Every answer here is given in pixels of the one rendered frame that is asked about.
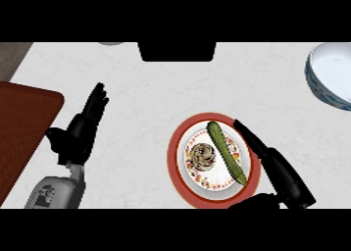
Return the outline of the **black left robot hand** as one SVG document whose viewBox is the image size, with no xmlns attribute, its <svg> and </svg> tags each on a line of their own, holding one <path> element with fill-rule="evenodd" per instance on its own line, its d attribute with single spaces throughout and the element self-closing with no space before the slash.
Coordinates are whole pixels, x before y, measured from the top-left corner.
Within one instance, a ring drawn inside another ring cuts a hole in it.
<svg viewBox="0 0 351 251">
<path fill-rule="evenodd" d="M 84 165 L 89 160 L 107 102 L 105 85 L 98 83 L 83 111 L 74 116 L 68 127 L 50 127 L 44 132 L 50 150 L 58 154 L 58 164 L 62 166 Z"/>
</svg>

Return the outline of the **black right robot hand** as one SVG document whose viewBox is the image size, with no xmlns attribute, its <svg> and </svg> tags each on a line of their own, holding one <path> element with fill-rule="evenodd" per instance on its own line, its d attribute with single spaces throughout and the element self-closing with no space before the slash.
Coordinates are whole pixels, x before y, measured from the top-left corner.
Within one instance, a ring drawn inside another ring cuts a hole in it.
<svg viewBox="0 0 351 251">
<path fill-rule="evenodd" d="M 315 197 L 287 159 L 275 148 L 263 144 L 259 137 L 240 121 L 234 121 L 234 128 L 243 134 L 246 143 L 257 155 L 275 194 L 257 193 L 243 202 L 232 205 L 229 209 L 274 210 L 280 208 L 280 204 L 284 204 L 288 209 L 308 209 L 315 203 Z"/>
</svg>

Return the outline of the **long green squash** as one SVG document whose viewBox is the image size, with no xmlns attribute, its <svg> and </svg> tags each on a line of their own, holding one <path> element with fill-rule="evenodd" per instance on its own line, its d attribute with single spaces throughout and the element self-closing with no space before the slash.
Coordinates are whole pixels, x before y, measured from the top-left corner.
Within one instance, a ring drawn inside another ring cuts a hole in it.
<svg viewBox="0 0 351 251">
<path fill-rule="evenodd" d="M 228 171 L 229 171 L 229 175 L 240 185 L 246 185 L 246 174 L 229 152 L 220 126 L 216 122 L 210 121 L 207 123 L 206 129 L 207 129 L 209 137 L 214 143 L 219 154 L 222 156 L 222 159 L 223 159 Z"/>
</svg>

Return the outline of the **red rimmed white plate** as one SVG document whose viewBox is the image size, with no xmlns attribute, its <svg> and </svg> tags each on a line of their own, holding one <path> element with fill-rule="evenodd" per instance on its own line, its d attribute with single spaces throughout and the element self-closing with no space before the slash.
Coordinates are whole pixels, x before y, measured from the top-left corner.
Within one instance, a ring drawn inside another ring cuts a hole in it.
<svg viewBox="0 0 351 251">
<path fill-rule="evenodd" d="M 228 171 L 207 124 L 222 130 L 220 139 L 243 172 L 240 184 Z M 254 193 L 260 176 L 256 154 L 234 129 L 234 119 L 217 113 L 201 113 L 178 126 L 167 151 L 169 174 L 175 189 L 194 208 L 223 209 L 244 201 Z"/>
</svg>

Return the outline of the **blue and white bowl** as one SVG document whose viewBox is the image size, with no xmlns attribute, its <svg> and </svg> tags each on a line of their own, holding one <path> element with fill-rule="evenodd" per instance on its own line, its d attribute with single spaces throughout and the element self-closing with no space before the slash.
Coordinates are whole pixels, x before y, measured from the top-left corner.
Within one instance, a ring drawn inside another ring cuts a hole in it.
<svg viewBox="0 0 351 251">
<path fill-rule="evenodd" d="M 306 59 L 305 76 L 315 98 L 351 111 L 351 42 L 319 43 Z"/>
</svg>

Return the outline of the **dark red placemat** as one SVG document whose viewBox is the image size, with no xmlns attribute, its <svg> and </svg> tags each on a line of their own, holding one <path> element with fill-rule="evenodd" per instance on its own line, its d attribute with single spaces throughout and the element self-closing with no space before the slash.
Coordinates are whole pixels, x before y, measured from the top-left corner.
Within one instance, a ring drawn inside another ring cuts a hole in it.
<svg viewBox="0 0 351 251">
<path fill-rule="evenodd" d="M 62 104 L 59 92 L 0 81 L 0 206 Z"/>
</svg>

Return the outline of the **black appliance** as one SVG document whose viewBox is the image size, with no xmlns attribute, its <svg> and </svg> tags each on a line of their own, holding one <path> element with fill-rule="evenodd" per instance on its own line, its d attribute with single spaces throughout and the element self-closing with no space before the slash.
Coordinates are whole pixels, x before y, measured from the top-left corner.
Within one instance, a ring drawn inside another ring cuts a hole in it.
<svg viewBox="0 0 351 251">
<path fill-rule="evenodd" d="M 141 58 L 145 62 L 210 62 L 214 42 L 139 42 Z"/>
</svg>

